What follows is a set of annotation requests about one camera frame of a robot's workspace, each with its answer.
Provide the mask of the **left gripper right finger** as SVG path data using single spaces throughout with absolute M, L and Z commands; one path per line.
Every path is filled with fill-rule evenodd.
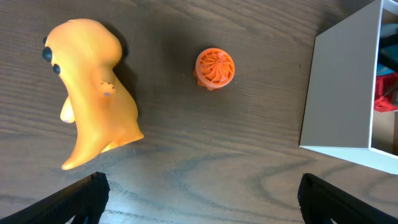
M 311 173 L 302 176 L 297 198 L 306 224 L 397 224 L 396 217 L 368 205 Z

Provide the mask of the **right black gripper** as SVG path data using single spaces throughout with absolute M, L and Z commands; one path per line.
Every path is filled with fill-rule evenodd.
M 383 24 L 381 26 L 377 72 L 397 72 L 397 23 Z

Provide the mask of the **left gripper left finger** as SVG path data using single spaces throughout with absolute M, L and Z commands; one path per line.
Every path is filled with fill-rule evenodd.
M 47 198 L 20 210 L 1 223 L 98 223 L 109 199 L 106 175 L 95 172 Z

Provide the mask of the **red toy truck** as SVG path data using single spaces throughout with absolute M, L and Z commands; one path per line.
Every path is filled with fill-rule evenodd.
M 374 110 L 381 113 L 397 111 L 397 73 L 376 77 Z

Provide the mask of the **white cardboard box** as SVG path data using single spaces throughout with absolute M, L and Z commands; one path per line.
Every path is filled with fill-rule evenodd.
M 315 37 L 300 147 L 390 174 L 396 113 L 375 110 L 376 69 L 384 12 L 377 0 Z

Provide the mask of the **orange white toy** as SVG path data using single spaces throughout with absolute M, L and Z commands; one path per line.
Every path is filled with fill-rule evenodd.
M 44 45 L 43 58 L 68 92 L 60 119 L 77 130 L 63 170 L 144 137 L 136 102 L 113 71 L 123 56 L 114 34 L 98 21 L 72 19 L 52 29 Z

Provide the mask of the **orange ribbed toy ball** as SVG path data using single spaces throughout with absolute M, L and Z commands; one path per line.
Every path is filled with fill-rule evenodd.
M 226 51 L 208 48 L 197 57 L 193 74 L 200 86 L 208 90 L 220 89 L 233 79 L 235 65 Z

